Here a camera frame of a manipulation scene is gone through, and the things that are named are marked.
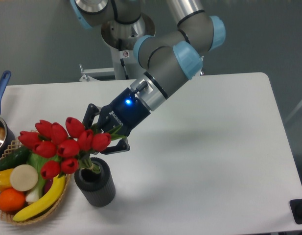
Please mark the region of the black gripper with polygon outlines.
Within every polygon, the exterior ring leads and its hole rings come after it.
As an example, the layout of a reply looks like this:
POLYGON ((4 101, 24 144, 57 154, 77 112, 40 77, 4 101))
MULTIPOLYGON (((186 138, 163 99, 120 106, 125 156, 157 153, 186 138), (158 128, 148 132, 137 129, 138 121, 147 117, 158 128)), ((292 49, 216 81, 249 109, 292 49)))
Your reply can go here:
MULTIPOLYGON (((84 114, 82 123, 86 129, 90 129, 94 118, 99 115, 97 128, 103 132, 108 132, 114 127, 120 126, 117 134, 128 136, 131 131, 140 124, 150 111, 144 104, 134 96, 134 92, 126 88, 120 95, 118 95, 109 105, 103 108, 90 103, 84 114)), ((110 140, 103 138, 95 141, 96 150, 104 155, 126 152, 130 150, 128 138, 122 138, 115 146, 108 147, 110 140)))

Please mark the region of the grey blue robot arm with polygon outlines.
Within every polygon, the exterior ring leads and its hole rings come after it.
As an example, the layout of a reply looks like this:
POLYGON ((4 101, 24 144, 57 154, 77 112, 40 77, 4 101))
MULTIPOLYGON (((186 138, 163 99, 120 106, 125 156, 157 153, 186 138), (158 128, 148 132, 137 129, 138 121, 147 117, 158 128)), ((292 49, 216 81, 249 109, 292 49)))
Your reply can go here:
POLYGON ((86 127, 98 118, 97 131, 110 131, 119 138, 103 154, 128 151, 130 132, 199 74, 204 54, 226 38, 222 20, 207 15, 198 0, 168 1, 177 30, 161 37, 155 35, 154 23, 141 11, 139 0, 72 0, 70 4, 85 28, 101 26, 101 36, 113 56, 115 77, 133 79, 109 105, 88 106, 86 127))

